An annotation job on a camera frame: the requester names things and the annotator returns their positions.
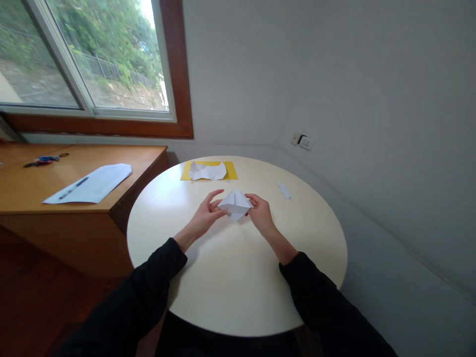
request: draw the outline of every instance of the window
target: window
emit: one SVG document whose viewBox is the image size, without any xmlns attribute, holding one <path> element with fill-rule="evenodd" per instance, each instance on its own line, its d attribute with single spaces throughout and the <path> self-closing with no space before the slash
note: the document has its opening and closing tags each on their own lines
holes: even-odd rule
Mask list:
<svg viewBox="0 0 476 357">
<path fill-rule="evenodd" d="M 0 3 L 0 102 L 79 108 L 19 1 Z"/>
<path fill-rule="evenodd" d="M 193 138 L 181 1 L 1 1 L 0 107 L 19 131 Z"/>
</svg>

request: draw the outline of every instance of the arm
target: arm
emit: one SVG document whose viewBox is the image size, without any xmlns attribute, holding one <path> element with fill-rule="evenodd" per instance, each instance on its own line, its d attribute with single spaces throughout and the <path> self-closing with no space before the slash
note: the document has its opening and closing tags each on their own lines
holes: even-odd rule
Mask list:
<svg viewBox="0 0 476 357">
<path fill-rule="evenodd" d="M 304 323 L 319 334 L 327 356 L 395 356 L 395 352 L 362 314 L 337 290 L 336 285 L 278 231 L 269 203 L 246 195 L 254 208 L 249 215 L 274 250 L 281 274 Z"/>
<path fill-rule="evenodd" d="M 211 192 L 191 221 L 100 303 L 61 348 L 61 356 L 135 356 L 137 344 L 160 320 L 170 280 L 187 262 L 186 250 L 226 215 Z"/>
</svg>

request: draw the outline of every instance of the yellow mat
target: yellow mat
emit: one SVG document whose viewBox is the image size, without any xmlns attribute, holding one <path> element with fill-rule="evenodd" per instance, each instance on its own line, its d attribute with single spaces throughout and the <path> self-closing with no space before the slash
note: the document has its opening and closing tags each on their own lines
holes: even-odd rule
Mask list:
<svg viewBox="0 0 476 357">
<path fill-rule="evenodd" d="M 188 175 L 188 172 L 190 171 L 190 165 L 192 164 L 192 161 L 187 161 L 185 164 L 185 168 L 183 169 L 182 177 L 180 178 L 181 181 L 184 180 L 192 180 L 190 176 Z M 207 166 L 218 166 L 222 162 L 221 161 L 195 161 L 196 164 L 200 165 L 207 165 Z M 227 174 L 225 175 L 224 178 L 222 179 L 238 179 L 237 172 L 235 170 L 235 167 L 233 165 L 233 161 L 223 161 L 225 164 L 225 167 L 227 168 Z"/>
</svg>

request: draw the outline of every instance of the floor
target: floor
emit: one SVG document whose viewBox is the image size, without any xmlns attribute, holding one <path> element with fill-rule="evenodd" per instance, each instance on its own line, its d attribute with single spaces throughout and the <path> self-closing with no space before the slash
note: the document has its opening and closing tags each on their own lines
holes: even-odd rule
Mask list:
<svg viewBox="0 0 476 357">
<path fill-rule="evenodd" d="M 0 356 L 53 356 L 121 281 L 85 277 L 27 243 L 0 245 Z M 154 355 L 162 323 L 136 357 Z M 303 356 L 319 355 L 308 329 L 294 334 Z"/>
</svg>

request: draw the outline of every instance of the wooden window frame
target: wooden window frame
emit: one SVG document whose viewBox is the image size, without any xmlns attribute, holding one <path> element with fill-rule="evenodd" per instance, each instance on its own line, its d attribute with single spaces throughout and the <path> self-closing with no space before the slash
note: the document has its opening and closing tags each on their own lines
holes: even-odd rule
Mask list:
<svg viewBox="0 0 476 357">
<path fill-rule="evenodd" d="M 13 129 L 34 133 L 101 134 L 193 139 L 181 0 L 160 0 L 177 122 L 3 113 Z"/>
</svg>

